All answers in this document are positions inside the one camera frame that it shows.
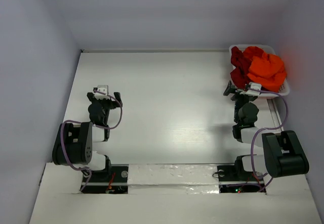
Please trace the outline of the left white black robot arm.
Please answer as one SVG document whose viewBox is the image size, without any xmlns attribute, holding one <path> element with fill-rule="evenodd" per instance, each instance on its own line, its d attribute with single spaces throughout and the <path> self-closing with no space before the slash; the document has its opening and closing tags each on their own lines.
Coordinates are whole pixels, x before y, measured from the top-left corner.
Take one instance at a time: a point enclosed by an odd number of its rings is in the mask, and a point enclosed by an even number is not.
<svg viewBox="0 0 324 224">
<path fill-rule="evenodd" d="M 66 120 L 60 124 L 52 150 L 52 161 L 56 165 L 65 165 L 80 171 L 85 177 L 92 173 L 88 164 L 94 158 L 93 128 L 102 129 L 104 141 L 108 141 L 110 131 L 119 126 L 123 115 L 123 103 L 119 92 L 109 95 L 103 89 L 95 87 L 92 93 L 87 93 L 90 101 L 88 107 L 89 121 L 78 122 Z M 110 111 L 120 109 L 119 120 L 115 126 L 108 125 Z"/>
</svg>

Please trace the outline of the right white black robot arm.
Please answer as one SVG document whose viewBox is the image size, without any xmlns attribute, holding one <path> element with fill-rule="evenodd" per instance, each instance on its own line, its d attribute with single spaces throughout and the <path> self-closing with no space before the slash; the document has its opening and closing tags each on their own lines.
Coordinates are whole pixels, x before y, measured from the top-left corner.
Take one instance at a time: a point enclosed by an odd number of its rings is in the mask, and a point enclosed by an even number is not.
<svg viewBox="0 0 324 224">
<path fill-rule="evenodd" d="M 260 178 L 270 175 L 272 178 L 302 175 L 309 172 L 309 162 L 293 130 L 277 127 L 258 128 L 259 108 L 253 103 L 266 92 L 258 83 L 251 82 L 244 89 L 229 82 L 223 95 L 232 95 L 234 101 L 234 139 L 250 144 L 250 154 L 239 156 L 240 162 L 233 167 L 237 179 L 246 179 L 251 172 L 260 173 Z"/>
</svg>

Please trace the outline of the orange t shirt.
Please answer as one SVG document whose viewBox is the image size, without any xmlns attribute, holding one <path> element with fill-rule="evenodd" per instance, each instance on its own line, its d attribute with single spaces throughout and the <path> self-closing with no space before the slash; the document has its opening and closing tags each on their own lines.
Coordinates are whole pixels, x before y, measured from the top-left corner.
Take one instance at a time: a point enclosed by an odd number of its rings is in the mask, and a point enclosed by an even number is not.
<svg viewBox="0 0 324 224">
<path fill-rule="evenodd" d="M 268 54 L 259 47 L 247 47 L 243 55 L 251 61 L 247 76 L 255 83 L 272 92 L 279 92 L 287 72 L 283 60 L 274 54 Z"/>
</svg>

